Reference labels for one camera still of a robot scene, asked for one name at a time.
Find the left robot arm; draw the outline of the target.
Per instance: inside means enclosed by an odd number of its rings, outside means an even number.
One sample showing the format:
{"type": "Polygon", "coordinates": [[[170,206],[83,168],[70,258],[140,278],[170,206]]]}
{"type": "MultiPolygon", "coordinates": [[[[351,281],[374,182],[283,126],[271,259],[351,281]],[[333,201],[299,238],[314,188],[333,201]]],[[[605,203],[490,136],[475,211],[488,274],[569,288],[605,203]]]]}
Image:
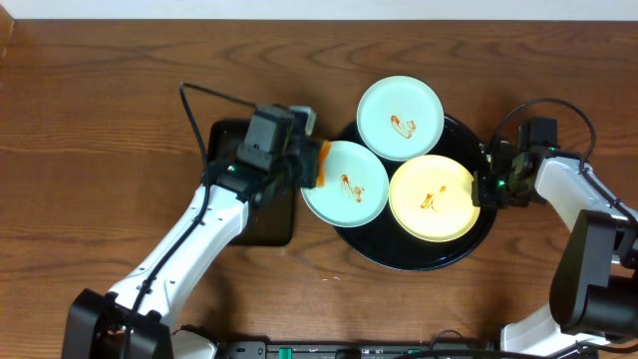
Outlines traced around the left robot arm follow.
{"type": "Polygon", "coordinates": [[[86,289],[74,300],[63,357],[215,357],[216,344],[176,329],[176,318],[251,210],[283,189],[320,183],[329,150],[307,138],[277,148],[241,143],[235,156],[209,163],[187,210],[149,256],[108,293],[86,289]]]}

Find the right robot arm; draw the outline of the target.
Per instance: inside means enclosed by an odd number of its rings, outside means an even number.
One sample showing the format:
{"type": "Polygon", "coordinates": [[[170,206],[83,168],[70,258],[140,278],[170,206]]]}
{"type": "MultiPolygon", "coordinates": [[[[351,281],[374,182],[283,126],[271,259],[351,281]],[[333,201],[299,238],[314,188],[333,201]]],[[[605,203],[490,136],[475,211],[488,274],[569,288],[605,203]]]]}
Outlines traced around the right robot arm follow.
{"type": "Polygon", "coordinates": [[[626,206],[576,154],[507,142],[485,154],[473,201],[485,207],[550,204],[570,236],[553,276],[549,301],[500,333],[499,349],[561,358],[637,350],[637,278],[612,274],[637,268],[637,212],[626,206]]]}

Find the light blue plate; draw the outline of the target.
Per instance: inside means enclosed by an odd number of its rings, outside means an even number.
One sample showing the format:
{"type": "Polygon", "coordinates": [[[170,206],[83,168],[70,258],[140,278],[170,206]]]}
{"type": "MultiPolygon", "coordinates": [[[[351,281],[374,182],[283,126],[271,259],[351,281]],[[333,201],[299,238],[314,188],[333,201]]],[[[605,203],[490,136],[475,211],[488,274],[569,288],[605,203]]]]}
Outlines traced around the light blue plate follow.
{"type": "Polygon", "coordinates": [[[324,184],[303,188],[302,197],[320,219],[339,227],[356,227],[375,219],[389,196],[389,178],[379,158],[348,141],[330,143],[323,164],[324,184]]]}
{"type": "Polygon", "coordinates": [[[443,105],[426,83],[408,76],[387,77],[361,97],[356,124],[363,143],[379,157],[406,162],[429,152],[445,124],[443,105]]]}

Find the orange green scrub sponge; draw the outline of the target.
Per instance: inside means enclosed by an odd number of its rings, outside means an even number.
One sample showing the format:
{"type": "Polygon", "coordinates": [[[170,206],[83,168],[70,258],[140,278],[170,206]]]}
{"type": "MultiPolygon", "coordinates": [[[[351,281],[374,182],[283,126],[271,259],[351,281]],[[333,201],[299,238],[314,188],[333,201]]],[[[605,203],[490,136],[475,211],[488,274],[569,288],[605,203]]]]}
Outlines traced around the orange green scrub sponge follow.
{"type": "Polygon", "coordinates": [[[330,153],[331,143],[324,141],[318,155],[318,172],[315,182],[316,187],[321,187],[325,183],[325,161],[330,153]]]}

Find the yellow plate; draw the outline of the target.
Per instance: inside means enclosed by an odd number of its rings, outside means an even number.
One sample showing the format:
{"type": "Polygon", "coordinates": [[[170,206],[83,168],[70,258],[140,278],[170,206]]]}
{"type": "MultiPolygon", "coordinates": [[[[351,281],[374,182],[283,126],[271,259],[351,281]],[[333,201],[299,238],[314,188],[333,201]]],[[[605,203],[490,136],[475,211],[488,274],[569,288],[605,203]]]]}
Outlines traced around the yellow plate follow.
{"type": "Polygon", "coordinates": [[[472,184],[470,172],[450,158],[416,157],[392,175],[390,209],[398,224],[421,240],[455,240],[479,218],[480,208],[472,200],[472,184]]]}

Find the light blue plate top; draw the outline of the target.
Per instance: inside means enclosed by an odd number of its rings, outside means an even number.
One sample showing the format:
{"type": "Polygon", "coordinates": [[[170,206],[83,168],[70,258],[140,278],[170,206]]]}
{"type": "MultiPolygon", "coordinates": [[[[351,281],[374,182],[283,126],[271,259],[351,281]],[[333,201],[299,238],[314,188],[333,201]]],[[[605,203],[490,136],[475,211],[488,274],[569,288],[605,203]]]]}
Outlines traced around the light blue plate top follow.
{"type": "Polygon", "coordinates": [[[379,157],[406,162],[429,152],[445,124],[443,105],[426,83],[408,76],[387,77],[361,97],[356,124],[363,143],[379,157]]]}

